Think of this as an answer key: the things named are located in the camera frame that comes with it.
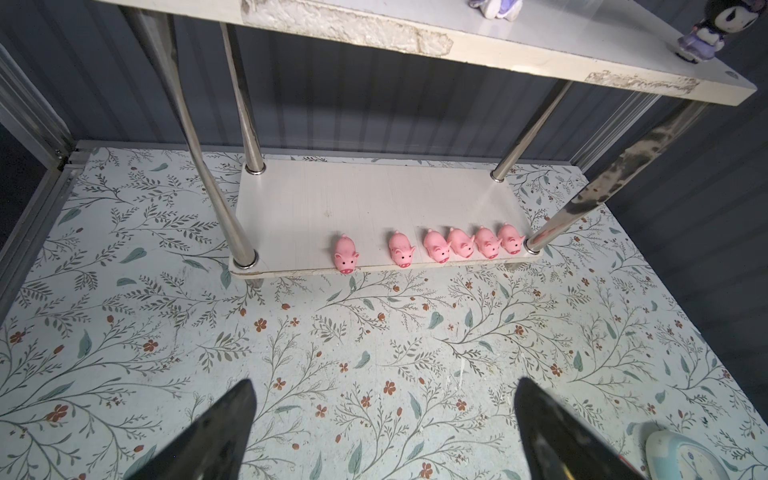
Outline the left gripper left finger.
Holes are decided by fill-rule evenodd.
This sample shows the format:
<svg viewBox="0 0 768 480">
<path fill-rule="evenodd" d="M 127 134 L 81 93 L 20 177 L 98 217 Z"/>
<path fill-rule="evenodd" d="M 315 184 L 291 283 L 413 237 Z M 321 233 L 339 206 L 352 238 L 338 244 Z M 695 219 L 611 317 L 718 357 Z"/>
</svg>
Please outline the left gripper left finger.
<svg viewBox="0 0 768 480">
<path fill-rule="evenodd" d="M 257 407 L 243 379 L 128 479 L 237 479 Z"/>
</svg>

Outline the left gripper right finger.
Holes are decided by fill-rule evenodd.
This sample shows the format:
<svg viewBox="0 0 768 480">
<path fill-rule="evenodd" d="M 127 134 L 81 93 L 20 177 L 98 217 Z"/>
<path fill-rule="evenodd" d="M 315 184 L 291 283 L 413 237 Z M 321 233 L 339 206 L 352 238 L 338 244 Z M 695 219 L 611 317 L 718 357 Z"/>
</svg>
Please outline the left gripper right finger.
<svg viewBox="0 0 768 480">
<path fill-rule="evenodd" d="M 523 377 L 514 412 L 533 479 L 641 479 L 602 437 L 534 380 Z"/>
</svg>

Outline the pink pig toy top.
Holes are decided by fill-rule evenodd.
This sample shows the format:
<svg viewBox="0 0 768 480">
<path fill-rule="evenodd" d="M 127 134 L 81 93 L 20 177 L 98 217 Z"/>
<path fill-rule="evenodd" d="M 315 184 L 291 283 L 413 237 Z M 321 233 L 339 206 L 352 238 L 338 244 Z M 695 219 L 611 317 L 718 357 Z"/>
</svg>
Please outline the pink pig toy top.
<svg viewBox="0 0 768 480">
<path fill-rule="evenodd" d="M 504 251 L 509 255 L 517 255 L 523 248 L 525 237 L 514 226 L 504 223 L 498 231 L 498 239 Z"/>
</svg>

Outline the pink pig toy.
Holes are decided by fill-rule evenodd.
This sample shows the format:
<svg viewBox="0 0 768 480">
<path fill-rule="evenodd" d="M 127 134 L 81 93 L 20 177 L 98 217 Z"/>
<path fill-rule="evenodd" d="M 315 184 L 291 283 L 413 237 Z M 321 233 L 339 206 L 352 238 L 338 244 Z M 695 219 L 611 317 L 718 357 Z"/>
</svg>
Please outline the pink pig toy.
<svg viewBox="0 0 768 480">
<path fill-rule="evenodd" d="M 475 236 L 469 236 L 461 229 L 451 227 L 447 242 L 452 251 L 461 258 L 468 259 L 474 254 Z"/>
<path fill-rule="evenodd" d="M 428 229 L 423 246 L 428 256 L 436 263 L 444 264 L 450 260 L 450 243 L 439 232 Z"/>
<path fill-rule="evenodd" d="M 358 259 L 359 253 L 354 241 L 342 234 L 334 249 L 333 260 L 336 269 L 344 275 L 352 274 L 357 268 Z"/>
<path fill-rule="evenodd" d="M 504 223 L 498 231 L 498 239 L 504 251 L 509 255 L 517 255 L 523 248 L 525 237 L 514 226 Z"/>
<path fill-rule="evenodd" d="M 413 263 L 415 247 L 408 237 L 396 231 L 388 241 L 388 248 L 392 261 L 400 268 L 408 268 Z"/>
<path fill-rule="evenodd" d="M 500 240 L 492 230 L 481 226 L 474 235 L 476 249 L 487 259 L 495 259 L 499 255 Z"/>
</svg>

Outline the pink pig toy bottom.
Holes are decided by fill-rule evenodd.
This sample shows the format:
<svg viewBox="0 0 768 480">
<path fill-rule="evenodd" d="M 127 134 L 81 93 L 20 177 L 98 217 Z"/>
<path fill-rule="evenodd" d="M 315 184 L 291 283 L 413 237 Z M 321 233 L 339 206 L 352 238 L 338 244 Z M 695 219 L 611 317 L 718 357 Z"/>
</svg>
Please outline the pink pig toy bottom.
<svg viewBox="0 0 768 480">
<path fill-rule="evenodd" d="M 413 263 L 415 247 L 408 237 L 396 231 L 388 241 L 388 248 L 392 261 L 400 268 L 408 268 Z"/>
</svg>

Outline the black purple toy figure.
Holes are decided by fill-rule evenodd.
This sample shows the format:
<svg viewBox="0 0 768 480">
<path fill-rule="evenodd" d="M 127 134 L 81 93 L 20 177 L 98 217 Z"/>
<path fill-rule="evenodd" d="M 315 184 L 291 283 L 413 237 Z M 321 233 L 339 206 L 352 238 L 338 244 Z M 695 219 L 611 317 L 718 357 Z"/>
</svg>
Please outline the black purple toy figure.
<svg viewBox="0 0 768 480">
<path fill-rule="evenodd" d="M 489 20 L 503 19 L 512 22 L 519 16 L 523 0 L 470 0 L 469 6 L 479 10 Z"/>
</svg>

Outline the black purple toy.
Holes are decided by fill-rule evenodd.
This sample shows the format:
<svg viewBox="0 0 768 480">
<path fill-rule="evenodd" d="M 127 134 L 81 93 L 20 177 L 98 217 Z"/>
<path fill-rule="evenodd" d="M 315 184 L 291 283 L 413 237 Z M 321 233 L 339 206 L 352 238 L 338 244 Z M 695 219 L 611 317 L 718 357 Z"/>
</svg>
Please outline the black purple toy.
<svg viewBox="0 0 768 480">
<path fill-rule="evenodd" d="M 764 0 L 711 0 L 705 17 L 677 40 L 676 55 L 698 64 L 712 60 L 725 46 L 726 37 L 746 30 L 767 11 Z"/>
</svg>

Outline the white two-tier shelf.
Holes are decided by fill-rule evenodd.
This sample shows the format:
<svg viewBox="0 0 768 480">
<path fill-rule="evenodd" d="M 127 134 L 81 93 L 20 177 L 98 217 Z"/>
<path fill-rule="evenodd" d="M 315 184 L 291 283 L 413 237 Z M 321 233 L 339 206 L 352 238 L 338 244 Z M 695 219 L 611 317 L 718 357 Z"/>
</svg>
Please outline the white two-tier shelf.
<svg viewBox="0 0 768 480">
<path fill-rule="evenodd" d="M 515 193 L 495 171 L 384 163 L 248 163 L 237 207 L 210 198 L 230 244 L 229 268 L 244 279 L 333 269 L 336 242 L 361 253 L 357 269 L 395 267 L 388 243 L 413 241 L 412 268 L 445 265 L 425 239 L 451 227 L 512 224 L 518 251 L 472 255 L 474 264 L 525 262 L 596 210 L 683 135 L 711 105 L 736 106 L 755 85 L 719 60 L 693 65 L 673 55 L 677 31 L 633 1 L 527 1 L 517 17 L 493 20 L 464 1 L 123 1 L 125 15 L 161 77 L 186 132 L 192 131 L 178 73 L 176 16 L 217 22 L 226 40 L 237 27 L 330 40 L 575 83 L 677 97 L 681 106 L 608 170 L 533 230 Z"/>
</svg>

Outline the light blue alarm clock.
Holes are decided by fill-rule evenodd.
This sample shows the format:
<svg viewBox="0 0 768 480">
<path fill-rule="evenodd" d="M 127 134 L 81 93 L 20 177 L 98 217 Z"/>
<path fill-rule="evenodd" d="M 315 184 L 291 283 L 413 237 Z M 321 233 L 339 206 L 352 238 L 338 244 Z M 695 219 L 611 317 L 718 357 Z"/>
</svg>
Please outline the light blue alarm clock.
<svg viewBox="0 0 768 480">
<path fill-rule="evenodd" d="M 654 480 L 729 480 L 721 462 L 699 442 L 672 431 L 657 431 L 646 440 L 645 453 Z"/>
</svg>

